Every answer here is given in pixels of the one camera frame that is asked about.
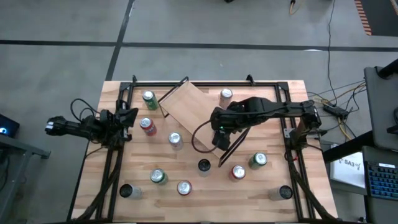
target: can lid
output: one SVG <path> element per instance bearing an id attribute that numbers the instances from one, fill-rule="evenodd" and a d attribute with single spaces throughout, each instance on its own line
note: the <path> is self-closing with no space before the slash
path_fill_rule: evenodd
<path id="1" fill-rule="evenodd" d="M 178 183 L 177 190 L 182 195 L 187 195 L 191 192 L 192 186 L 191 183 L 187 180 L 183 180 Z"/>
<path id="2" fill-rule="evenodd" d="M 201 159 L 198 163 L 198 168 L 200 171 L 203 172 L 208 171 L 210 170 L 210 167 L 211 167 L 210 161 L 207 159 Z"/>
<path id="3" fill-rule="evenodd" d="M 154 97 L 154 93 L 152 91 L 145 91 L 142 97 L 145 100 L 150 100 L 152 97 Z"/>
<path id="4" fill-rule="evenodd" d="M 171 133 L 169 136 L 169 141 L 171 143 L 178 143 L 181 140 L 181 135 L 179 133 Z"/>
<path id="5" fill-rule="evenodd" d="M 150 173 L 150 179 L 153 182 L 160 182 L 164 177 L 164 172 L 162 169 L 154 169 Z"/>
<path id="6" fill-rule="evenodd" d="M 152 121 L 149 118 L 143 118 L 141 120 L 141 122 L 139 123 L 139 125 L 143 128 L 148 128 L 150 126 L 150 124 L 152 123 Z"/>
<path id="7" fill-rule="evenodd" d="M 236 178 L 243 178 L 246 175 L 246 171 L 244 170 L 243 166 L 240 165 L 234 166 L 233 173 Z"/>
<path id="8" fill-rule="evenodd" d="M 126 198 L 132 194 L 132 187 L 129 184 L 123 184 L 119 189 L 120 196 Z"/>
<path id="9" fill-rule="evenodd" d="M 280 196 L 284 199 L 290 199 L 293 196 L 293 190 L 287 186 L 283 185 L 279 189 Z"/>
<path id="10" fill-rule="evenodd" d="M 225 97 L 225 98 L 231 98 L 232 97 L 232 90 L 230 90 L 230 89 L 223 89 L 222 91 L 221 91 L 221 94 L 223 95 L 223 97 Z"/>
<path id="11" fill-rule="evenodd" d="M 256 162 L 260 165 L 265 165 L 267 163 L 267 156 L 264 153 L 257 152 L 254 156 Z"/>

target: blue keyboard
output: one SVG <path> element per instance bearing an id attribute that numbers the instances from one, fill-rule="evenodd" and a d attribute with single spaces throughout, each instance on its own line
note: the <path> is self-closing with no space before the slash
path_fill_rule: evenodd
<path id="1" fill-rule="evenodd" d="M 379 166 L 369 162 L 366 165 L 366 187 L 368 195 L 391 200 L 398 200 L 398 169 Z"/>

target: wooden table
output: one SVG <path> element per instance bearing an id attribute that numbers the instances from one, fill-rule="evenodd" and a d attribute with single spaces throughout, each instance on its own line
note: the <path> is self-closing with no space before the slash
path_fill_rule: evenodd
<path id="1" fill-rule="evenodd" d="M 287 81 L 292 101 L 307 100 L 302 80 Z M 98 110 L 115 110 L 120 82 L 105 82 Z M 200 87 L 199 89 L 218 102 L 219 93 L 225 87 Z M 218 158 L 214 154 L 200 154 L 190 144 L 191 134 L 172 116 L 164 118 L 160 110 L 149 111 L 142 99 L 144 90 L 152 90 L 159 99 L 171 87 L 134 88 L 132 108 L 139 108 L 135 125 L 129 129 L 132 141 L 124 147 L 119 187 L 132 184 L 143 191 L 143 199 L 130 200 L 118 195 L 114 210 L 114 222 L 281 222 L 297 221 L 294 200 L 270 201 L 267 190 L 291 185 L 287 162 L 284 159 L 284 142 L 279 119 L 270 119 L 253 127 L 246 140 L 218 168 Z M 276 101 L 275 91 L 270 87 L 230 87 L 233 100 L 240 101 L 250 96 L 266 97 Z M 139 126 L 143 117 L 150 117 L 157 127 L 155 136 L 146 136 Z M 168 142 L 172 131 L 178 131 L 183 137 L 184 147 L 174 151 Z M 318 142 L 308 140 L 319 146 Z M 88 151 L 98 145 L 90 144 Z M 255 152 L 265 152 L 268 163 L 259 170 L 250 170 L 248 159 Z M 322 153 L 311 147 L 303 150 L 310 188 L 321 204 L 333 216 L 337 216 L 335 203 L 330 189 L 328 176 L 323 163 Z M 106 150 L 92 154 L 84 163 L 78 192 L 73 207 L 72 218 L 81 215 L 94 199 L 101 185 Z M 211 174 L 200 177 L 197 163 L 200 159 L 209 159 Z M 232 166 L 241 164 L 246 167 L 247 175 L 240 182 L 228 179 Z M 149 179 L 152 169 L 162 168 L 169 176 L 166 185 L 153 184 Z M 189 180 L 193 191 L 182 197 L 177 191 L 181 180 Z M 304 214 L 308 214 L 303 192 L 300 191 Z M 108 199 L 103 215 L 108 212 Z"/>

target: green soda can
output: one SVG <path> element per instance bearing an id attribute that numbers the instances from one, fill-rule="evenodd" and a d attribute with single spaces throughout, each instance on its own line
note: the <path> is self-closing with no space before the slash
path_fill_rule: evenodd
<path id="1" fill-rule="evenodd" d="M 257 152 L 249 160 L 250 169 L 260 169 L 262 166 L 267 164 L 267 156 L 262 152 Z"/>
<path id="2" fill-rule="evenodd" d="M 153 183 L 159 184 L 159 185 L 164 185 L 169 180 L 169 178 L 167 177 L 167 174 L 162 169 L 152 170 L 149 177 Z"/>
<path id="3" fill-rule="evenodd" d="M 142 95 L 142 98 L 145 101 L 145 104 L 148 107 L 148 110 L 156 110 L 157 109 L 157 100 L 155 97 L 155 93 L 153 91 L 145 91 Z"/>

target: concrete floor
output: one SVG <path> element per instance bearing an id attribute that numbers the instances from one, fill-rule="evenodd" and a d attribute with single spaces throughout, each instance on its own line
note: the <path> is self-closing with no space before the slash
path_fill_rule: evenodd
<path id="1" fill-rule="evenodd" d="M 136 0 L 124 42 L 327 46 L 330 0 L 305 1 L 289 16 L 288 0 Z M 116 42 L 128 0 L 1 0 L 0 39 Z M 367 36 L 353 0 L 336 0 L 332 46 L 393 47 L 398 38 Z M 66 219 L 87 141 L 44 133 L 49 117 L 72 119 L 69 104 L 83 98 L 96 107 L 113 47 L 0 45 L 0 113 L 21 123 L 18 139 L 52 151 L 33 158 L 23 198 L 13 217 L 29 223 Z M 386 65 L 389 52 L 332 52 L 334 87 L 363 78 L 363 68 Z M 301 50 L 157 49 L 122 47 L 113 80 L 305 80 L 308 91 L 329 89 L 327 52 Z M 359 135 L 371 129 L 365 93 L 348 124 Z M 323 129 L 335 126 L 322 119 Z M 324 140 L 344 142 L 338 129 Z M 364 215 L 361 195 L 333 190 L 339 217 Z"/>

